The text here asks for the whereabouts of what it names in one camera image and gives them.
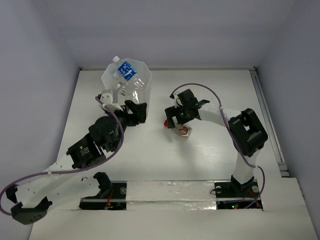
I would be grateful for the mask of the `red cap clear bottle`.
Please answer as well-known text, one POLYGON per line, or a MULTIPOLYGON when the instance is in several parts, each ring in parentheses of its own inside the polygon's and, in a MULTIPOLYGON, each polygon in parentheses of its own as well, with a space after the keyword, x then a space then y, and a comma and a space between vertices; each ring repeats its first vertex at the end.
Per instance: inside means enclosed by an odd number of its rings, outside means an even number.
POLYGON ((171 133, 180 136, 182 138, 189 138, 192 134, 193 129, 190 126, 179 124, 175 120, 173 121, 174 128, 169 128, 169 121, 166 119, 163 123, 164 127, 171 133))

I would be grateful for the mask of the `large ribbed clear bottle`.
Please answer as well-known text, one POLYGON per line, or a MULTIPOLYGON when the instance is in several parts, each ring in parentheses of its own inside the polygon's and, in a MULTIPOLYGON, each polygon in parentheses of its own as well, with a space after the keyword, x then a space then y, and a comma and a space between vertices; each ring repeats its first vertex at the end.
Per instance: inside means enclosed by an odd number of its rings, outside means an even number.
POLYGON ((143 88, 136 88, 124 82, 116 80, 115 90, 125 100, 132 100, 136 104, 146 103, 146 94, 143 88))

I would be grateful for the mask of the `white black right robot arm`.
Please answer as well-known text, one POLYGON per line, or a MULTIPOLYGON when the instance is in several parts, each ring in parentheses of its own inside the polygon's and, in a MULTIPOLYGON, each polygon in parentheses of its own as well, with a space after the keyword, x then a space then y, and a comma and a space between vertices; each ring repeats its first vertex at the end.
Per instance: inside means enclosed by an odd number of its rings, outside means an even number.
POLYGON ((245 110, 223 108, 206 99, 199 101, 190 89, 172 93, 169 97, 174 100, 174 105, 164 110, 169 129, 194 119, 226 128, 237 150, 230 190, 235 196, 246 193, 254 180, 257 156, 268 140, 267 131, 256 112, 251 108, 245 110))

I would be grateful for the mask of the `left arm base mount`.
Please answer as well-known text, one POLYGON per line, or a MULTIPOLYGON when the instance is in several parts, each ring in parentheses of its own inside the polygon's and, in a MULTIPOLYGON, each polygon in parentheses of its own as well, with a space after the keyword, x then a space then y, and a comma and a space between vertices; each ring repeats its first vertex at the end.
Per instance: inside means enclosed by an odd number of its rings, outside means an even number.
POLYGON ((98 193, 80 199, 81 210, 123 211, 127 209, 127 181, 111 181, 105 172, 97 172, 93 178, 98 183, 98 193))

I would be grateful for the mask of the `blue label water bottle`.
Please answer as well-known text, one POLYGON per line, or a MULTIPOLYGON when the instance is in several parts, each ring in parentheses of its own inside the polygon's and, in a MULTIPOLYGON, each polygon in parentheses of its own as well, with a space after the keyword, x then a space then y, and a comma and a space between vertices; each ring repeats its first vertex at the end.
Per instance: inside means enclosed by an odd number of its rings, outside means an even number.
POLYGON ((142 80, 138 71, 127 60, 115 56, 112 61, 116 66, 116 72, 124 79, 124 83, 135 88, 145 88, 146 83, 142 80))

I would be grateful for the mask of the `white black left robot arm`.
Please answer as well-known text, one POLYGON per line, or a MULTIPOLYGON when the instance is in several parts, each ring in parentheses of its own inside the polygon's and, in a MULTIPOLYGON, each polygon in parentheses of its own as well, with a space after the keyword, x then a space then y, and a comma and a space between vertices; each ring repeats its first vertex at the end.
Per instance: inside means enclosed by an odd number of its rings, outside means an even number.
POLYGON ((98 118, 88 134, 69 147, 64 157, 47 170, 17 179, 1 191, 14 206, 9 212, 0 211, 23 225, 42 219, 56 203, 53 191, 75 174, 109 161, 122 147, 126 128, 145 123, 147 106, 145 102, 136 104, 126 100, 113 110, 102 103, 106 115, 98 118))

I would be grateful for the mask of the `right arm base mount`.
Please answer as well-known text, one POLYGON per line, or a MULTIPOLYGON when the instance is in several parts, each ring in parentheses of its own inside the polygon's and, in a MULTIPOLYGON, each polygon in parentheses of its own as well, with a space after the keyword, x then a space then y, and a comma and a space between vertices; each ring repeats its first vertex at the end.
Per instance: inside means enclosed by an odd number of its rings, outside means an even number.
POLYGON ((230 181, 218 181, 210 194, 215 196, 218 210, 237 210, 250 205, 260 194, 260 189, 256 180, 244 190, 238 190, 230 181))

